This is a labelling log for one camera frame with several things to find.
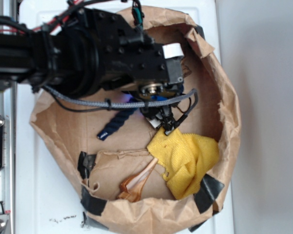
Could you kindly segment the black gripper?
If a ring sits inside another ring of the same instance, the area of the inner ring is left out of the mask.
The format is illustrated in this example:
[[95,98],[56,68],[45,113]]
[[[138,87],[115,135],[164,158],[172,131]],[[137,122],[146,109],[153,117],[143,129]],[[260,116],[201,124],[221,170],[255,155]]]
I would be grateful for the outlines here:
[[[153,95],[176,97],[183,92],[184,56],[180,43],[160,44],[143,29],[143,17],[133,12],[134,26],[118,14],[99,11],[97,33],[103,50],[100,59],[105,74],[100,81],[104,90],[136,92],[141,98]],[[142,107],[140,112],[151,126],[164,128],[170,135],[176,128],[171,105]]]

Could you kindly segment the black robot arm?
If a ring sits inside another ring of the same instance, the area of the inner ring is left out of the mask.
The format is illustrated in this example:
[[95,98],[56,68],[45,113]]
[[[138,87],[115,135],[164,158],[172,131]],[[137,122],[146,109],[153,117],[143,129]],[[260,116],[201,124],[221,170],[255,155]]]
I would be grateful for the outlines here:
[[170,134],[187,117],[175,119],[172,108],[185,98],[180,44],[162,45],[143,29],[144,14],[135,1],[130,26],[115,13],[69,5],[38,29],[0,16],[0,91],[11,82],[44,89],[56,101],[118,110],[111,126],[123,125],[140,109],[154,127]]

